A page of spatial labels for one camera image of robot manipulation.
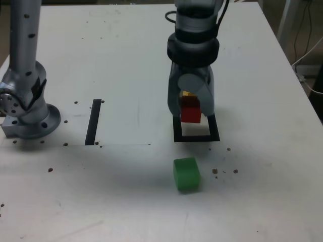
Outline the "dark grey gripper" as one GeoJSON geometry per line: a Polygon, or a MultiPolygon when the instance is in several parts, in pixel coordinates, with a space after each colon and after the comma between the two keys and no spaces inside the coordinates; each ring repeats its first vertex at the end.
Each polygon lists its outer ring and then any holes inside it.
{"type": "Polygon", "coordinates": [[[195,94],[205,116],[214,114],[214,81],[211,66],[192,68],[172,63],[168,84],[168,107],[175,117],[181,115],[180,91],[195,94]]]}

